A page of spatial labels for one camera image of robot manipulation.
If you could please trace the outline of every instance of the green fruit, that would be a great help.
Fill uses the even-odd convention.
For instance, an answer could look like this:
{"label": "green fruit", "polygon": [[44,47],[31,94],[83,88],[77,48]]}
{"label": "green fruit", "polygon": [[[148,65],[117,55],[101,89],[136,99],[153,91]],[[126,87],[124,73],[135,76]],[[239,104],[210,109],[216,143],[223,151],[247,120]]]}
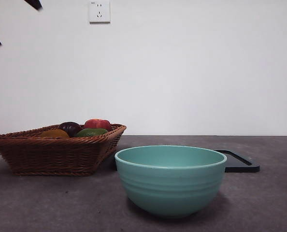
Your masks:
{"label": "green fruit", "polygon": [[86,128],[81,131],[79,131],[75,137],[91,137],[91,136],[97,136],[101,134],[105,134],[108,131],[103,128]]}

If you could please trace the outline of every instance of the wicker basket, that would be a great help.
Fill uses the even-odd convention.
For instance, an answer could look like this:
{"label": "wicker basket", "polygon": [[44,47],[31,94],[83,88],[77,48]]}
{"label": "wicker basket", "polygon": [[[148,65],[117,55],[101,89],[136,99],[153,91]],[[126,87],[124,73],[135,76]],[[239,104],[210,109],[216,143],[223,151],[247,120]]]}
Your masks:
{"label": "wicker basket", "polygon": [[114,153],[126,129],[111,124],[112,131],[93,137],[41,138],[58,125],[0,135],[0,154],[15,175],[92,175]]}

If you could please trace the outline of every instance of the basket rim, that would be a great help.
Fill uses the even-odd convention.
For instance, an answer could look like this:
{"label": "basket rim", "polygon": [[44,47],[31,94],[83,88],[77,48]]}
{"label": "basket rim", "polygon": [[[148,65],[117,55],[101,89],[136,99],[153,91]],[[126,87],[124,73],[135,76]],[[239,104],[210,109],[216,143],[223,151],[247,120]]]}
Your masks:
{"label": "basket rim", "polygon": [[16,134],[35,132],[35,131],[59,126],[59,124],[55,124],[55,125],[50,125],[50,126],[46,126],[46,127],[32,129],[32,130],[23,130],[23,131],[19,131],[19,132],[0,134],[0,140],[34,140],[34,141],[61,141],[61,142],[62,141],[70,141],[70,140],[72,140],[72,141],[91,141],[91,140],[96,141],[96,140],[98,140],[100,142],[100,141],[105,141],[111,135],[116,134],[117,132],[120,132],[120,131],[124,131],[126,129],[126,126],[124,126],[122,124],[114,123],[111,125],[117,126],[117,128],[115,128],[114,130],[111,130],[105,134],[91,136],[91,137],[63,138],[63,137],[36,137],[36,136],[20,136],[20,135],[16,136]]}

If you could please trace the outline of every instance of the apple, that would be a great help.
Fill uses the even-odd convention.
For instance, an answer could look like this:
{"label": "apple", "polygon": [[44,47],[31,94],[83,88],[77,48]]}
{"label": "apple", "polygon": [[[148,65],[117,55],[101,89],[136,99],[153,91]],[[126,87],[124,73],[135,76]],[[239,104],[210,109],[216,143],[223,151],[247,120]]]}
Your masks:
{"label": "apple", "polygon": [[85,122],[84,128],[103,128],[111,131],[111,124],[108,120],[93,118]]}

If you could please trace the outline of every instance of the electrical socket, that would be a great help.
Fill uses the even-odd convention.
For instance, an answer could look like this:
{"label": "electrical socket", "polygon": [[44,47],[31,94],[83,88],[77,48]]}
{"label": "electrical socket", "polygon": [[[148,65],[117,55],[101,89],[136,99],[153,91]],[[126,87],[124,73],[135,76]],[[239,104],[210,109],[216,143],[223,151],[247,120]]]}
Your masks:
{"label": "electrical socket", "polygon": [[90,24],[110,23],[110,1],[90,0],[89,18],[90,18]]}

